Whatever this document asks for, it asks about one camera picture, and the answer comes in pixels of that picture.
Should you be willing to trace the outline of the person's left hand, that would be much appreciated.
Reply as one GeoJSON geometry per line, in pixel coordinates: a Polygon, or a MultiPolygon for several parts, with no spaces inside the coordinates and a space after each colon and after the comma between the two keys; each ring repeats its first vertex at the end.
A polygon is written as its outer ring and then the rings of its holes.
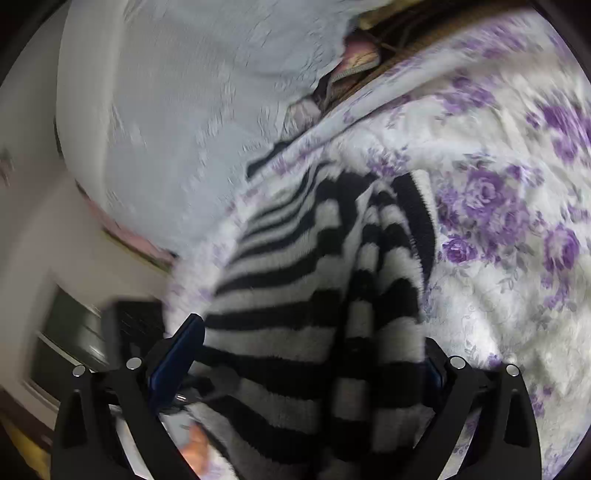
{"type": "Polygon", "coordinates": [[[207,476],[211,470],[211,448],[201,427],[192,423],[188,429],[188,441],[180,452],[197,476],[207,476]]]}

